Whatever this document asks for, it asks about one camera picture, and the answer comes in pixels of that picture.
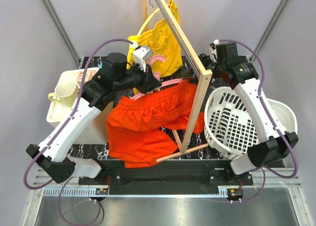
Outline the pale yellow mug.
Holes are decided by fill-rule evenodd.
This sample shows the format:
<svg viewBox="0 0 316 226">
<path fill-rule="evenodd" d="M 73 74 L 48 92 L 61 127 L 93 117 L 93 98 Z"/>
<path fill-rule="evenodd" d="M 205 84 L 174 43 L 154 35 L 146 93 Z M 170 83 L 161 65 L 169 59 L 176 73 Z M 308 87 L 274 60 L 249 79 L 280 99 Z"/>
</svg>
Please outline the pale yellow mug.
<svg viewBox="0 0 316 226">
<path fill-rule="evenodd" d="M 64 104 L 71 108 L 79 93 L 77 84 L 73 81 L 61 81 L 55 87 L 54 92 L 48 94 L 51 102 Z"/>
</svg>

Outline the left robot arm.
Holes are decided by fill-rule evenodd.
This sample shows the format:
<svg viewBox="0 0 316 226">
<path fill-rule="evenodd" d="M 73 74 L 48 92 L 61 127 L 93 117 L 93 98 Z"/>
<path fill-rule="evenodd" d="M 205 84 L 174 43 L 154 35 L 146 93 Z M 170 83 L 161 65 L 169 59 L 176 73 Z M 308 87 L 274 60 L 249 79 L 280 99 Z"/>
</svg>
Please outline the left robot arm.
<svg viewBox="0 0 316 226">
<path fill-rule="evenodd" d="M 98 160 L 75 158 L 67 153 L 86 126 L 116 99 L 117 92 L 138 88 L 148 93 L 161 87 L 149 64 L 153 52 L 141 47 L 132 56 L 134 63 L 127 69 L 124 54 L 109 54 L 102 61 L 102 67 L 80 89 L 82 94 L 72 106 L 70 115 L 39 145 L 27 147 L 32 162 L 37 163 L 52 181 L 63 183 L 71 177 L 86 177 L 95 184 L 102 184 L 106 180 L 106 167 Z"/>
</svg>

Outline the pink plastic hanger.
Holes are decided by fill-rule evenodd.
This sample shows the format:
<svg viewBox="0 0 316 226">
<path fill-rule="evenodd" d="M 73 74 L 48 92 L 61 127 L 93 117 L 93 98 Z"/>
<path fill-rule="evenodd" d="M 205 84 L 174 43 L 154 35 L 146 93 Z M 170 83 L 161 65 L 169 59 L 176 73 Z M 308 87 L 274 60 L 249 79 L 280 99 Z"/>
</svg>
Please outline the pink plastic hanger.
<svg viewBox="0 0 316 226">
<path fill-rule="evenodd" d="M 166 61 L 165 57 L 163 55 L 154 55 L 148 62 L 148 65 L 152 66 L 156 61 L 161 61 L 162 63 L 164 63 Z M 157 81 L 160 81 L 160 72 L 154 72 L 152 71 L 152 74 L 154 76 L 154 78 L 157 80 Z M 139 98 L 141 98 L 142 96 L 145 96 L 147 94 L 151 94 L 155 91 L 158 91 L 160 90 L 161 88 L 163 87 L 166 87 L 166 86 L 169 86 L 169 85 L 175 85 L 175 84 L 178 84 L 180 82 L 183 82 L 184 79 L 182 78 L 179 78 L 179 79 L 173 79 L 173 80 L 169 80 L 169 81 L 165 81 L 165 82 L 161 82 L 160 86 L 159 87 L 156 87 L 154 88 L 153 90 L 151 91 L 148 91 L 148 92 L 145 92 L 145 93 L 137 93 L 135 94 L 133 97 L 131 97 L 130 99 L 131 100 L 137 100 Z"/>
</svg>

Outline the white storage bin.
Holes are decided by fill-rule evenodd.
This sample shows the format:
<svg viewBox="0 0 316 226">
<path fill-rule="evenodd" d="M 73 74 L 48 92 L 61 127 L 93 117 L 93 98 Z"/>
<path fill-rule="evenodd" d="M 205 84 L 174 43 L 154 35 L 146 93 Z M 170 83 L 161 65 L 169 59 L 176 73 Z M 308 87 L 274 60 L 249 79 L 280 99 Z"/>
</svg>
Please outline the white storage bin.
<svg viewBox="0 0 316 226">
<path fill-rule="evenodd" d="M 79 87 L 82 74 L 82 69 L 65 71 L 60 75 L 58 82 L 71 81 Z M 85 127 L 74 143 L 105 144 L 108 140 L 106 120 L 113 107 L 114 103 L 110 102 L 107 107 Z M 61 121 L 67 118 L 70 113 L 71 107 L 62 103 L 51 102 L 46 116 L 46 121 L 55 128 Z"/>
</svg>

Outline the wooden clothes rack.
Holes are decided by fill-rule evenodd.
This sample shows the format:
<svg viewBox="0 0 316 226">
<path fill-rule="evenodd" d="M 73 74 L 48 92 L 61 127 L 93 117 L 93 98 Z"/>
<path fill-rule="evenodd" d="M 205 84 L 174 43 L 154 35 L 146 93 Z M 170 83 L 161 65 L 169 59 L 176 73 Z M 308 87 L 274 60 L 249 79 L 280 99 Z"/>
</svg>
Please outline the wooden clothes rack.
<svg viewBox="0 0 316 226">
<path fill-rule="evenodd" d="M 180 84 L 183 85 L 183 92 L 189 91 L 189 88 L 194 91 L 191 92 L 191 109 L 189 118 L 187 121 L 186 129 L 182 138 L 179 138 L 178 131 L 173 130 L 173 136 L 178 145 L 178 151 L 170 155 L 158 158 L 157 163 L 161 163 L 166 160 L 171 160 L 173 158 L 189 154 L 191 152 L 206 148 L 207 143 L 199 144 L 195 147 L 189 147 L 192 134 L 194 133 L 195 127 L 198 124 L 199 115 L 201 112 L 203 100 L 205 98 L 208 86 L 210 84 L 210 79 L 212 76 L 212 71 L 206 70 L 202 62 L 198 58 L 196 51 L 185 35 L 180 23 L 177 21 L 175 15 L 171 11 L 171 8 L 167 5 L 165 0 L 154 0 L 159 11 L 163 15 L 163 18 L 167 22 L 169 28 L 171 29 L 181 51 L 185 55 L 187 61 L 189 62 L 193 72 L 195 74 L 195 79 L 183 79 Z"/>
</svg>

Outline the white laundry basket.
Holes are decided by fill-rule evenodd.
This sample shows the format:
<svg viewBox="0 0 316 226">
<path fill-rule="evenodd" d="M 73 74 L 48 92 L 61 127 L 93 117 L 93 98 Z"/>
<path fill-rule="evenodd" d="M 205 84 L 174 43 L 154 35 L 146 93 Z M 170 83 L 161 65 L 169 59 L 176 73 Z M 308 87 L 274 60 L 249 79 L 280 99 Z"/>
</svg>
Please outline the white laundry basket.
<svg viewBox="0 0 316 226">
<path fill-rule="evenodd" d="M 206 102 L 204 135 L 220 156 L 234 160 L 247 150 L 279 132 L 297 132 L 294 112 L 285 104 L 265 98 L 266 113 L 260 100 L 239 97 L 230 87 L 215 89 Z"/>
</svg>

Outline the orange shorts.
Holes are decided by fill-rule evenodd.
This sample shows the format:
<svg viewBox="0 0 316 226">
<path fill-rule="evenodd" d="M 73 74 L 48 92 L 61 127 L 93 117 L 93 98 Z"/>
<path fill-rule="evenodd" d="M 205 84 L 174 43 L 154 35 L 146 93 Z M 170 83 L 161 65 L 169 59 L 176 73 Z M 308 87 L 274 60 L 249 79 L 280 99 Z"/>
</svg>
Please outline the orange shorts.
<svg viewBox="0 0 316 226">
<path fill-rule="evenodd" d="M 161 128 L 186 129 L 193 91 L 184 93 L 179 83 L 137 100 L 122 97 L 107 117 L 109 156 L 126 168 L 145 168 L 174 153 L 177 144 Z"/>
</svg>

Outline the yellow plastic hanger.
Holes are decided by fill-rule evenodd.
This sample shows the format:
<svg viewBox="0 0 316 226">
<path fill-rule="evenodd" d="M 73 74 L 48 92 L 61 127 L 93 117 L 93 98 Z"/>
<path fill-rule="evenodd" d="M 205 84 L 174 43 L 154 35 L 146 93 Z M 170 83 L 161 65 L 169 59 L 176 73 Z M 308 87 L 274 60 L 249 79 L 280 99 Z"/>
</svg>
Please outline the yellow plastic hanger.
<svg viewBox="0 0 316 226">
<path fill-rule="evenodd" d="M 140 27 L 137 35 L 141 35 L 143 34 L 145 31 L 147 31 L 149 29 L 149 22 L 151 21 L 151 19 L 160 11 L 159 8 L 155 9 L 149 16 L 148 18 L 144 21 L 144 23 L 142 24 L 142 26 Z"/>
</svg>

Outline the yellow shorts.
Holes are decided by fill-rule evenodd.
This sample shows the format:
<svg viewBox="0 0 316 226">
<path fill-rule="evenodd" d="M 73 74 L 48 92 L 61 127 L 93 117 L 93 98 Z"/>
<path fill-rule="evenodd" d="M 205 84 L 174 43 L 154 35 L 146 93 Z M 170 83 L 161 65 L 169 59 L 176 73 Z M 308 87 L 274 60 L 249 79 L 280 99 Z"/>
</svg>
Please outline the yellow shorts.
<svg viewBox="0 0 316 226">
<path fill-rule="evenodd" d="M 156 61 L 152 65 L 153 71 L 160 72 L 161 78 L 171 76 L 183 64 L 180 45 L 165 19 L 157 22 L 151 30 L 147 30 L 139 36 L 130 36 L 128 40 L 136 42 L 138 45 L 146 45 L 154 55 L 165 57 L 164 63 Z"/>
</svg>

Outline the pink small box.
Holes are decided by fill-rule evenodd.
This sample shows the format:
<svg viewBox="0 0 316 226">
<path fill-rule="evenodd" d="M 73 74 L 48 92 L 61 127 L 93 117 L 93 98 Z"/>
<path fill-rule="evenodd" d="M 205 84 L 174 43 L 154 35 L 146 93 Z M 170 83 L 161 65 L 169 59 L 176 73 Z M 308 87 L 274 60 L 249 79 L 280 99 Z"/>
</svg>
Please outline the pink small box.
<svg viewBox="0 0 316 226">
<path fill-rule="evenodd" d="M 84 83 L 86 83 L 87 81 L 92 79 L 92 77 L 95 75 L 95 73 L 96 73 L 95 70 L 87 70 L 86 75 L 83 76 L 83 72 L 80 72 L 77 75 L 76 82 L 78 83 L 78 85 L 81 85 L 83 80 L 84 80 Z"/>
</svg>

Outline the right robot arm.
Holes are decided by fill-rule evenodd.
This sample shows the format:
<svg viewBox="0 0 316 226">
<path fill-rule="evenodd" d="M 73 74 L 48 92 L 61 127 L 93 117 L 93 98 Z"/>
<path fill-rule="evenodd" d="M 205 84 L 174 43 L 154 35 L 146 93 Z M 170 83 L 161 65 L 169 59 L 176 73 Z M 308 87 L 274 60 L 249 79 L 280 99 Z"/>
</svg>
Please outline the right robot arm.
<svg viewBox="0 0 316 226">
<path fill-rule="evenodd" d="M 204 111 L 204 136 L 221 157 L 229 159 L 224 179 L 236 184 L 242 175 L 293 156 L 297 126 L 283 125 L 262 89 L 265 73 L 258 73 L 238 41 L 215 40 L 213 77 L 226 83 L 213 90 Z"/>
</svg>

